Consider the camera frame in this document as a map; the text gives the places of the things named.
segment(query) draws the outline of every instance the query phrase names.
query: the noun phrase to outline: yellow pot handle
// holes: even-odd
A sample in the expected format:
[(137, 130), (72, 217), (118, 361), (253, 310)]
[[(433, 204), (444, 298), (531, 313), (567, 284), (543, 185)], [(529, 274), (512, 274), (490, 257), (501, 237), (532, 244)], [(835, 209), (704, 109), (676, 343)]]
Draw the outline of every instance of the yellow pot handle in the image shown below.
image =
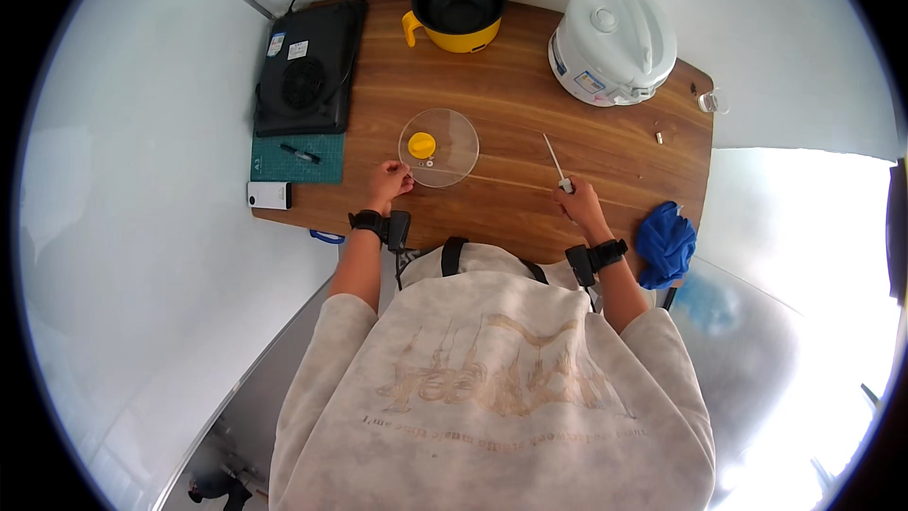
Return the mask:
[(411, 10), (403, 15), (401, 23), (403, 24), (403, 35), (407, 39), (407, 45), (412, 48), (416, 45), (416, 36), (413, 35), (413, 31), (416, 28), (422, 28), (422, 22), (416, 19), (416, 15)]

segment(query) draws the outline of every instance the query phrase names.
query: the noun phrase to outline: black induction cooktop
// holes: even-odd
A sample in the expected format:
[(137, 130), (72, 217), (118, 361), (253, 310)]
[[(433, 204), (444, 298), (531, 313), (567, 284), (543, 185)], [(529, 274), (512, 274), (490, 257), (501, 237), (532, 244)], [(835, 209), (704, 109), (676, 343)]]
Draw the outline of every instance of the black induction cooktop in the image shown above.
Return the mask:
[(365, 0), (291, 12), (274, 21), (256, 86), (259, 137), (347, 130)]

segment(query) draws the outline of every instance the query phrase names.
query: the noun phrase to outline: white screwdriver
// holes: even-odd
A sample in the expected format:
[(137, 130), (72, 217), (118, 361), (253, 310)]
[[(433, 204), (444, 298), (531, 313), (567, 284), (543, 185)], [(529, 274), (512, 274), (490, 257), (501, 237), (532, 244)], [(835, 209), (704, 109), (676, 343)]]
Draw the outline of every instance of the white screwdriver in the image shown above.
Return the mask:
[(549, 137), (546, 136), (546, 133), (542, 133), (542, 138), (546, 140), (546, 144), (549, 145), (549, 153), (552, 155), (552, 160), (555, 161), (555, 167), (559, 169), (559, 176), (561, 176), (561, 181), (559, 182), (559, 187), (565, 190), (568, 194), (574, 193), (574, 186), (570, 183), (570, 178), (565, 177), (564, 172), (561, 171), (561, 164), (559, 164), (558, 157), (555, 156), (555, 151), (552, 150), (552, 143), (549, 142)]

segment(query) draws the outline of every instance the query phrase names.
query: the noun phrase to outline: screwdriver handle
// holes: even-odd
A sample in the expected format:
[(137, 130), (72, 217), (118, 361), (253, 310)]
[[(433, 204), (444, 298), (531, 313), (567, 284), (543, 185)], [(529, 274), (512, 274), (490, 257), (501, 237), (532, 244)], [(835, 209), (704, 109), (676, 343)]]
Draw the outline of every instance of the screwdriver handle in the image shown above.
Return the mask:
[(574, 193), (574, 185), (570, 183), (570, 178), (566, 177), (559, 181), (559, 187), (565, 190), (568, 194)]

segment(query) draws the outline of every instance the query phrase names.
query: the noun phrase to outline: blue cloth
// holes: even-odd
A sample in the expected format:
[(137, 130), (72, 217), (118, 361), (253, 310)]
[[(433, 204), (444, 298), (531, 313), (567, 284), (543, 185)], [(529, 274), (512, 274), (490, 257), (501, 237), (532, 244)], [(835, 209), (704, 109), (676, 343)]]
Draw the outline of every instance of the blue cloth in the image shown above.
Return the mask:
[(677, 210), (674, 201), (666, 201), (643, 220), (637, 232), (637, 254), (649, 263), (640, 273), (644, 289), (667, 289), (673, 280), (684, 277), (690, 266), (697, 232)]

